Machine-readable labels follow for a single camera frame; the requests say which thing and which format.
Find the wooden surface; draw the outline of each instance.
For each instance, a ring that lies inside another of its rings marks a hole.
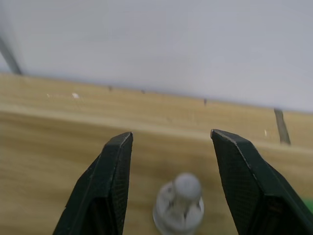
[[[313,198],[313,118],[207,100],[0,74],[0,234],[50,235],[78,177],[112,136],[134,133],[125,235],[157,235],[159,188],[184,171],[203,186],[197,234],[234,235],[212,128],[251,140],[302,197]]]

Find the white chess piece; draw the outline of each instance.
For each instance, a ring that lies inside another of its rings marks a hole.
[[[193,235],[203,213],[201,184],[193,174],[183,173],[159,191],[153,219],[162,235]]]

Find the white plastic object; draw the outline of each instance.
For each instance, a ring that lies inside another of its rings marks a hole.
[[[159,191],[153,219],[162,235],[193,235],[204,214],[201,184],[191,173],[182,173]]]

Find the green object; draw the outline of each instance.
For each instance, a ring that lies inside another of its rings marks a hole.
[[[303,202],[309,208],[309,210],[313,213],[313,199],[304,199]]]

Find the wood grain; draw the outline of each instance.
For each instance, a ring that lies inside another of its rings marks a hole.
[[[158,234],[157,192],[183,171],[203,185],[197,234],[237,234],[212,128],[253,141],[301,196],[313,198],[313,150],[281,145],[273,110],[6,74],[0,84],[0,234],[52,234],[78,177],[124,131],[134,133],[125,235]]]

